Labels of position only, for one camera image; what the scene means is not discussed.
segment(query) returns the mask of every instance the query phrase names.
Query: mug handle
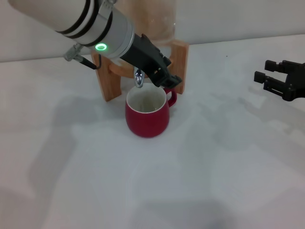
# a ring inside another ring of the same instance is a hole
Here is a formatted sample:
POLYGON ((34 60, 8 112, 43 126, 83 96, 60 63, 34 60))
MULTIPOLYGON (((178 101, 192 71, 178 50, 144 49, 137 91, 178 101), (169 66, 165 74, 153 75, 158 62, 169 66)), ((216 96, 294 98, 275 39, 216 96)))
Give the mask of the mug handle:
POLYGON ((174 88, 173 89, 164 88, 164 90, 166 94, 168 94, 169 92, 172 93, 172 97, 168 101, 168 105, 171 107, 177 102, 177 92, 174 88))

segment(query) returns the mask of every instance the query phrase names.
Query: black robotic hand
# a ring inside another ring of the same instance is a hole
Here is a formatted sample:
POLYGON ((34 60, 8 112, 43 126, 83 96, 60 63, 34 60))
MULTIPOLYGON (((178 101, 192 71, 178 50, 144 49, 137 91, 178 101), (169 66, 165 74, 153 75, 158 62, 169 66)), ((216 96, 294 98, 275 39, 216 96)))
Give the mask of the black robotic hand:
POLYGON ((121 59, 143 70, 157 87, 172 89, 182 82, 169 72, 167 67, 171 61, 144 34, 142 37, 135 34, 131 48, 121 59))
POLYGON ((264 90, 281 96, 286 101, 296 98, 305 98, 305 63, 283 61, 279 64, 266 61, 265 70, 288 74, 286 81, 282 82, 264 73, 255 72, 254 81, 264 84, 264 90))

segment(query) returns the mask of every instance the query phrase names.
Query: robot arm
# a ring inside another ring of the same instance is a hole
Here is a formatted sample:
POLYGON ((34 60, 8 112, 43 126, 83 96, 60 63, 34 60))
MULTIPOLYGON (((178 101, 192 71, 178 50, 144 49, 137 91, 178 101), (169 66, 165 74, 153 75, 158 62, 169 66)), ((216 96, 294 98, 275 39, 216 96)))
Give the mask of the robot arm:
POLYGON ((9 0, 16 10, 77 42, 65 55, 96 69, 79 55, 88 47, 109 59, 121 58, 143 70, 152 83, 174 88, 181 78, 168 70, 171 61, 145 36, 134 33, 131 22, 113 7, 116 0, 9 0))

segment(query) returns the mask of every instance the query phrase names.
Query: red mug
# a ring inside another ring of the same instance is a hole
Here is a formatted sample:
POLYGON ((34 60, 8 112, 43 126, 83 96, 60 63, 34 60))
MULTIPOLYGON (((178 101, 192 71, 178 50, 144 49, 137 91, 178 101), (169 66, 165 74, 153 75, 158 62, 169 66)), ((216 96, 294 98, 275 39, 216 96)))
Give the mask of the red mug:
POLYGON ((132 88, 126 98, 126 122, 130 130, 140 137, 160 135, 170 121, 170 107, 177 101, 175 89, 163 89, 152 83, 132 88), (172 92, 168 101, 166 95, 172 92))

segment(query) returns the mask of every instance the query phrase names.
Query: mug rim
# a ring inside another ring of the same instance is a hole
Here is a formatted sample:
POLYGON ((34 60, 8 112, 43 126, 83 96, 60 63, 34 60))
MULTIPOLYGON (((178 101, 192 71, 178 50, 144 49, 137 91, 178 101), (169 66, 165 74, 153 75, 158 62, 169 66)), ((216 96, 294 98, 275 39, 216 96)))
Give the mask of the mug rim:
POLYGON ((129 100, 130 93, 131 93, 134 89, 139 89, 139 88, 137 88, 136 86, 134 86, 134 87, 127 93, 127 96, 126 96, 126 103, 127 103, 128 107, 129 107, 130 109, 132 109, 133 111, 135 111, 136 113, 139 113, 139 114, 152 114, 152 113, 155 113, 155 112, 160 111, 160 110, 164 107, 164 105, 166 104, 166 101, 167 101, 167 97, 166 97, 166 92, 165 92, 165 90, 164 90, 163 88, 161 88, 161 87, 156 87, 153 83, 144 83, 143 86, 144 86, 144 85, 150 85, 150 86, 153 85, 153 86, 155 87, 156 90, 162 91, 162 93, 163 93, 163 98, 164 98, 164 102, 163 102, 162 106, 161 106, 158 110, 151 111, 151 112, 141 112, 141 111, 137 111, 137 110, 133 109, 133 108, 129 105, 128 100, 129 100))

